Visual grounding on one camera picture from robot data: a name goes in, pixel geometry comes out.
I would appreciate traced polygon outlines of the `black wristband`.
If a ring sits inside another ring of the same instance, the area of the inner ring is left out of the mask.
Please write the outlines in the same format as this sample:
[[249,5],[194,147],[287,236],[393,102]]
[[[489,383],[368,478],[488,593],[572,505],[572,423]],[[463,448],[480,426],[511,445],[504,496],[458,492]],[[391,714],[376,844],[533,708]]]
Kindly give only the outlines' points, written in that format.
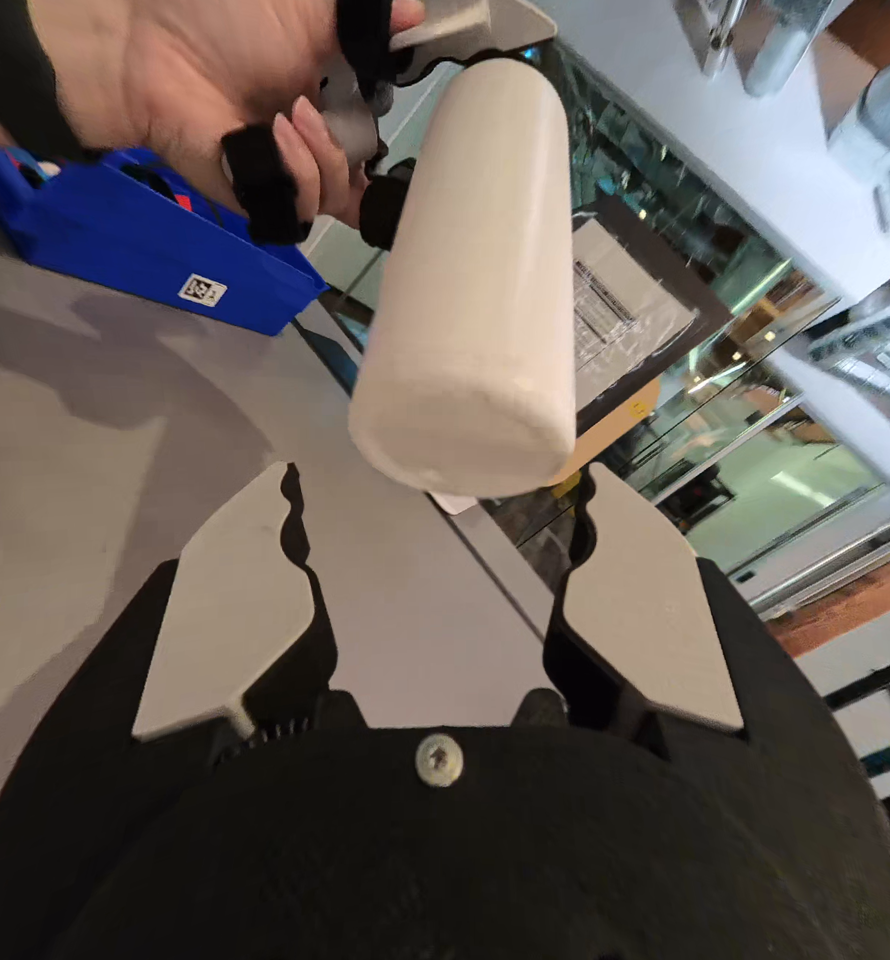
[[0,1],[0,127],[22,150],[50,161],[97,162],[62,113],[53,64],[26,1]]

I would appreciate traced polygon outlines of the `blue plastic bin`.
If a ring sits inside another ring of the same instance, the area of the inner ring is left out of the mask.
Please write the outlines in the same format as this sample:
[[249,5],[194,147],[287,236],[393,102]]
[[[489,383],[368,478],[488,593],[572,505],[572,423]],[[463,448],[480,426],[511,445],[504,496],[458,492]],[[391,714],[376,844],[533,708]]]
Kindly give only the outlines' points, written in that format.
[[272,337],[328,289],[150,150],[55,165],[0,149],[0,229],[33,266]]

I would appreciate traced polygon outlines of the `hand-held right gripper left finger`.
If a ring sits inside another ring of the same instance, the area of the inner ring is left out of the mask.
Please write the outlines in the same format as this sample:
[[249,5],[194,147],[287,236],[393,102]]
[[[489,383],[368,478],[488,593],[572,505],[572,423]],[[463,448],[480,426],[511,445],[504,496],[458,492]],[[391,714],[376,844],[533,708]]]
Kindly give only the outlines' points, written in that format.
[[305,498],[276,462],[218,509],[178,558],[132,734],[219,721],[241,739],[310,714],[337,644],[309,563]]

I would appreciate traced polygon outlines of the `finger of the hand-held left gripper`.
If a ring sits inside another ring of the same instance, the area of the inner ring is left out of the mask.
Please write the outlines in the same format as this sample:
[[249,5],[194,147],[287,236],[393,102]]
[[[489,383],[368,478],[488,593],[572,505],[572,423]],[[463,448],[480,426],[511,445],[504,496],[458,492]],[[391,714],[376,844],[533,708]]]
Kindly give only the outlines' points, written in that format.
[[521,53],[558,32],[547,14],[526,1],[427,1],[425,11],[421,24],[390,39],[396,87],[414,85],[442,63],[468,67]]

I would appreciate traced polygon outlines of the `person's left hand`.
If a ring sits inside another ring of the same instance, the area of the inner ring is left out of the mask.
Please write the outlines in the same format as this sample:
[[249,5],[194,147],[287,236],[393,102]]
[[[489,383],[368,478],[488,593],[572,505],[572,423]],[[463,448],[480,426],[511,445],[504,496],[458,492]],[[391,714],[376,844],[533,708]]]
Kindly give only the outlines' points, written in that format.
[[60,102],[91,148],[144,147],[243,213],[221,139],[270,124],[302,222],[357,228],[368,181],[318,111],[339,54],[334,1],[40,1],[32,21]]

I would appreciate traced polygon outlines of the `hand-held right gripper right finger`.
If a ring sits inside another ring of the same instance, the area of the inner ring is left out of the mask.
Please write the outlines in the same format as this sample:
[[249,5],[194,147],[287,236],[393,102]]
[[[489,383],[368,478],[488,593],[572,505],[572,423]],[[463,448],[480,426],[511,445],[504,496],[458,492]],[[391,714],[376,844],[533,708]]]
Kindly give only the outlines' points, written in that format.
[[698,558],[668,519],[594,462],[572,546],[544,650],[572,721],[633,735],[646,716],[664,714],[742,731]]

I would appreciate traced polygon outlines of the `acrylic sign stand wooden board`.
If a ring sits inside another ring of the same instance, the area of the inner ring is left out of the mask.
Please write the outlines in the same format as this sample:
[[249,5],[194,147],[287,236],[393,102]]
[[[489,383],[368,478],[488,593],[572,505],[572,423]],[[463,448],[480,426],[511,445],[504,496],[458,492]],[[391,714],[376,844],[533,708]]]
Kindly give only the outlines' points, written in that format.
[[572,228],[577,441],[550,485],[595,455],[607,416],[633,425],[641,418],[630,402],[655,409],[656,379],[731,320],[697,271],[621,200],[599,194]]

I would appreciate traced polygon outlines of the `white plastic water bottle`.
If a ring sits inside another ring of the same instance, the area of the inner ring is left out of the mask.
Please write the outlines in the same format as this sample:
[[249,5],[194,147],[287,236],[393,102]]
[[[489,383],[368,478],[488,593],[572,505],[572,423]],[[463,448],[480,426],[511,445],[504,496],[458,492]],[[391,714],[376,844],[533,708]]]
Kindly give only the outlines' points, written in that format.
[[355,381],[375,469],[440,497],[545,486],[576,439],[567,116],[511,58],[464,70],[419,151]]

